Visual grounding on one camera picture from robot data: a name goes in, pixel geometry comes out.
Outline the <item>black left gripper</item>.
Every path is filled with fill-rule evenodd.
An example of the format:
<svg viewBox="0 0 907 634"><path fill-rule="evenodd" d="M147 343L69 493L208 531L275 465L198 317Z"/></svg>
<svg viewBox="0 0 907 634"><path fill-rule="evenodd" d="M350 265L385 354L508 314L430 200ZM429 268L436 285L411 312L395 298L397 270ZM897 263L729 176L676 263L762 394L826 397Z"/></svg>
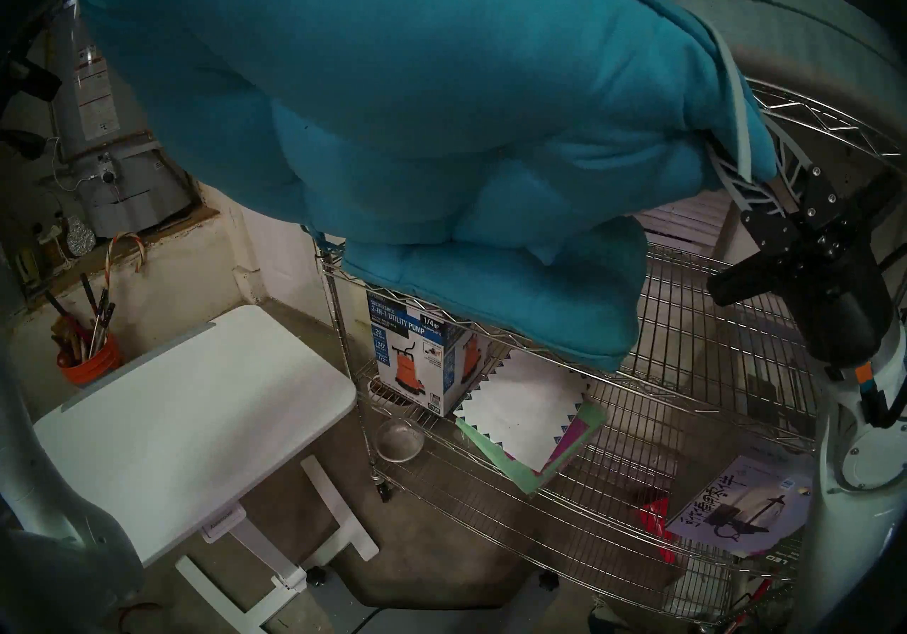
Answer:
<svg viewBox="0 0 907 634"><path fill-rule="evenodd" d="M28 60L24 52L7 51L1 60L1 116L19 93L50 103L61 85L62 81L54 73ZM47 138L34 132L1 129L1 143L27 161L41 158L46 142Z"/></svg>

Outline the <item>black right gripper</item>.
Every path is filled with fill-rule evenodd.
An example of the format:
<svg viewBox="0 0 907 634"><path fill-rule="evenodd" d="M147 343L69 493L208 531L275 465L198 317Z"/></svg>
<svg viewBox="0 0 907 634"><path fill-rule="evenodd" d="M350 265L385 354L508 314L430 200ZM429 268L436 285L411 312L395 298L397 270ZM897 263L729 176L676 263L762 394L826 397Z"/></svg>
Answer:
<svg viewBox="0 0 907 634"><path fill-rule="evenodd" d="M711 276L708 293L721 307L769 293L781 297L813 358L838 368L863 365L894 319L871 237L902 196L902 178L888 170L840 196L826 167L773 118L764 122L785 192L781 201L768 185L747 180L724 147L708 145L716 175L759 249ZM787 214L787 204L797 211Z"/></svg>

